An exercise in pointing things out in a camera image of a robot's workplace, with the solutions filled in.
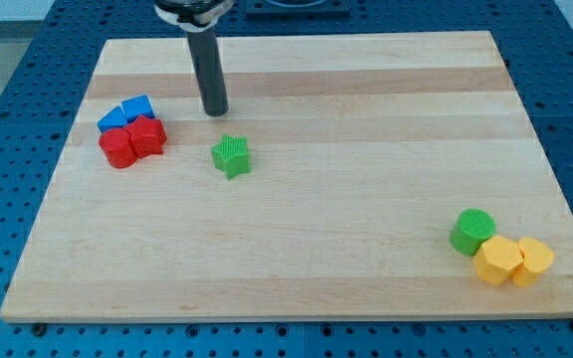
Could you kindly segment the robot arm flange silver black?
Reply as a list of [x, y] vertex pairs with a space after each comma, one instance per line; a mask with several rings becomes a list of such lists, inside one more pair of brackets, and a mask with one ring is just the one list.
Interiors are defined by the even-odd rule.
[[215, 26], [234, 4], [234, 0], [155, 0], [154, 9], [164, 22], [199, 33]]

